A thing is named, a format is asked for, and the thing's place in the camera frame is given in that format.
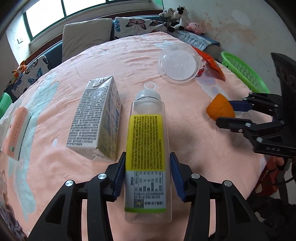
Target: wall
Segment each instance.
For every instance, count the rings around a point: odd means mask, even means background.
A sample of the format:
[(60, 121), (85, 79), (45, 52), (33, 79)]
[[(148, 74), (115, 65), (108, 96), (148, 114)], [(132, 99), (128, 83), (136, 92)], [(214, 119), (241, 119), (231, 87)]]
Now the wall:
[(136, 0), (136, 1), (111, 3), (108, 5), (96, 7), (96, 8), (78, 13), (75, 16), (69, 17), (64, 21), (56, 24), (55, 26), (51, 27), (46, 32), (38, 36), (36, 39), (34, 39), (29, 44), (30, 51), (34, 52), (44, 43), (54, 38), (55, 36), (59, 35), (60, 33), (62, 33), (64, 30), (65, 24), (91, 20), (94, 18), (106, 16), (106, 15), (117, 13), (117, 12), (145, 10), (145, 9), (162, 9), (163, 8), (162, 5), (157, 4), (157, 2), (150, 1), (150, 0)]
[[(22, 12), (19, 12), (9, 25), (6, 34), (15, 59), (20, 64), (31, 54), (29, 49), (30, 38), (26, 30)], [(22, 38), (23, 42), (18, 43), (18, 38)]]
[(12, 71), (17, 69), (18, 63), (10, 49), (6, 34), (0, 40), (0, 93), (12, 78)]
[(264, 80), (271, 93), (280, 94), (271, 52), (296, 60), (296, 42), (278, 14), (264, 0), (163, 0), (164, 8), (182, 4), (221, 50), (243, 59)]

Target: wooden bed frame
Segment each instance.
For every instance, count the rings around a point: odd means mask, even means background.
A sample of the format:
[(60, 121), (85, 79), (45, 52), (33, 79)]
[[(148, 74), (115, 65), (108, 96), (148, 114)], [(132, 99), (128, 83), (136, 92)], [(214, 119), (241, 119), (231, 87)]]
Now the wooden bed frame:
[[(114, 13), (106, 16), (102, 16), (99, 18), (111, 18), (115, 19), (115, 17), (133, 17), (133, 16), (147, 16), (147, 15), (158, 15), (162, 13), (162, 10), (154, 10), (154, 9), (148, 9), (148, 10), (136, 10), (136, 11), (128, 11), (128, 12), (119, 12)], [(35, 52), (33, 52), (26, 60), (25, 64), (29, 64), (31, 61), (33, 61), (35, 58), (37, 58), (40, 54), (45, 52), (47, 49), (49, 49), (51, 46), (55, 45), (59, 41), (61, 41), (63, 38), (63, 33), (59, 34), (58, 36), (52, 38), (45, 44), (43, 44), (40, 48), (38, 48)]]

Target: green basket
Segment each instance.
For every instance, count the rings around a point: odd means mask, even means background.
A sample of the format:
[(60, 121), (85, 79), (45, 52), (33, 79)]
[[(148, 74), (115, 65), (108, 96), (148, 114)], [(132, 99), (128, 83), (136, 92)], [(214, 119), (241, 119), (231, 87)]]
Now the green basket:
[(241, 79), (252, 92), (269, 93), (263, 80), (244, 61), (228, 52), (222, 52), (222, 64)]
[(5, 114), (12, 101), (9, 94), (5, 93), (0, 97), (0, 118)]

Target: white carton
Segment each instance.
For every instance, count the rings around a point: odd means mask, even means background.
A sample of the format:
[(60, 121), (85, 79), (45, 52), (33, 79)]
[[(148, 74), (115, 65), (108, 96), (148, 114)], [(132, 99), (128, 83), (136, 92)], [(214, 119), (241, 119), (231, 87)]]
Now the white carton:
[(90, 160), (99, 156), (116, 161), (120, 110), (113, 76), (90, 80), (75, 113), (66, 146)]

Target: pink blanket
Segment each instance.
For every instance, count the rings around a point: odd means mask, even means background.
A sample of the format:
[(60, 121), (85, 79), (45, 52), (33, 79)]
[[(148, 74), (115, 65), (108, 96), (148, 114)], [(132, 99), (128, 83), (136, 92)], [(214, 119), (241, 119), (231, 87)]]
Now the pink blanket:
[[(126, 150), (131, 103), (143, 89), (143, 84), (153, 81), (166, 107), (170, 152), (174, 151), (180, 162), (188, 164), (192, 171), (210, 181), (231, 180), (242, 195), (248, 197), (259, 178), (262, 155), (253, 153), (251, 144), (242, 134), (231, 133), (215, 125), (205, 112), (211, 98), (196, 81), (173, 85), (162, 79), (157, 71), (157, 59), (162, 48), (178, 42), (168, 34), (152, 33), (89, 48), (42, 76), (17, 101), (16, 105), (27, 105), (35, 113), (32, 121), (36, 120), (36, 127), (32, 124), (27, 129), (27, 138), (32, 135), (33, 141), (31, 146), (22, 146), (24, 157), (18, 163), (12, 163), (1, 153), (0, 168), (6, 172), (8, 202), (26, 234), (66, 180), (88, 181), (104, 172), (110, 164), (103, 160), (90, 161), (65, 147), (85, 86), (90, 79), (99, 77), (113, 75), (121, 97), (117, 160)], [(230, 98), (240, 100), (247, 96), (249, 89), (243, 82), (225, 67), (221, 68), (226, 82), (218, 80), (218, 83)], [(210, 76), (203, 74), (200, 78), (206, 80)], [(270, 121), (269, 117), (256, 113), (247, 115), (244, 118)], [(29, 160), (25, 159), (25, 149)], [(18, 175), (23, 175), (21, 184), (18, 184)], [(21, 194), (22, 187), (26, 188), (25, 194)], [(214, 206), (212, 202), (210, 234), (215, 231)], [(174, 184), (172, 209), (171, 223), (130, 224), (124, 219), (121, 195), (115, 203), (108, 203), (114, 240), (183, 240), (190, 203), (184, 204), (177, 197)], [(84, 240), (87, 237), (85, 216), (84, 205)]]

